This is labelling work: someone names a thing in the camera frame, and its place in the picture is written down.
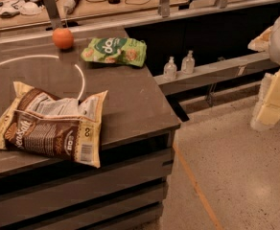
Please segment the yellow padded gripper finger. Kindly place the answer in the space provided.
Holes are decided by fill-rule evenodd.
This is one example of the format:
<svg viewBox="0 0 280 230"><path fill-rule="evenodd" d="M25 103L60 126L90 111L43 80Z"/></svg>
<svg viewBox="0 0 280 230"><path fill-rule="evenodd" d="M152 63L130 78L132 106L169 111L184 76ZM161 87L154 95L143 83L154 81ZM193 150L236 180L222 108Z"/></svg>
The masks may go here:
<svg viewBox="0 0 280 230"><path fill-rule="evenodd" d="M265 73L261 81L258 102L255 104L250 126L257 131L274 127L280 121L280 70Z"/></svg>

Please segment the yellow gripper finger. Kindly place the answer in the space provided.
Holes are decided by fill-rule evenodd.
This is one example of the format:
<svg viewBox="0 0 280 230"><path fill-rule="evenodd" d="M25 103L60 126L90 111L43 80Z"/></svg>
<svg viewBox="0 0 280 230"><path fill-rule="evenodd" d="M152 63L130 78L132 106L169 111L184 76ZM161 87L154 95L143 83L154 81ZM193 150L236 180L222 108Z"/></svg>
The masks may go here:
<svg viewBox="0 0 280 230"><path fill-rule="evenodd" d="M269 48L269 40L271 35L271 27L265 29L260 35L252 39L247 48L257 52L267 52Z"/></svg>

